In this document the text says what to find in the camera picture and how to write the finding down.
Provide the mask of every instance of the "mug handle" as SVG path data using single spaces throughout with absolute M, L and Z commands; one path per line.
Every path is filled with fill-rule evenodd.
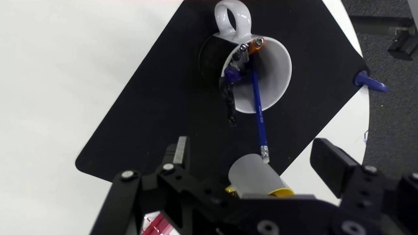
M 230 10 L 234 15 L 237 23 L 237 31 L 232 27 L 228 11 Z M 215 6 L 215 19 L 219 28 L 219 35 L 225 36 L 235 32 L 232 37 L 233 40 L 241 39 L 251 35 L 251 15 L 247 6 L 238 0 L 223 0 Z

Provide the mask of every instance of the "white mug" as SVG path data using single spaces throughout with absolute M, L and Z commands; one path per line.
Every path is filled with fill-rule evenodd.
M 234 15 L 236 30 L 231 26 L 227 10 Z M 223 0 L 215 6 L 215 20 L 219 33 L 208 39 L 199 56 L 199 67 L 210 83 L 224 75 L 232 54 L 240 44 L 250 43 L 260 37 L 251 34 L 251 15 L 247 6 L 238 0 Z M 263 36 L 266 43 L 254 57 L 258 72 L 261 107 L 266 110 L 273 106 L 285 93 L 292 75 L 292 61 L 286 48 L 274 38 Z M 234 84 L 236 110 L 255 113 L 252 84 Z

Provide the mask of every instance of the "round white table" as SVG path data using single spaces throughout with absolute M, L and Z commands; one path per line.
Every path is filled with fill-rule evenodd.
M 361 54 L 340 1 L 323 0 Z M 110 182 L 75 159 L 180 0 L 0 3 L 0 233 L 87 234 Z M 318 134 L 358 162 L 369 94 L 363 87 Z M 338 200 L 309 165 L 311 144 L 282 174 L 296 192 Z

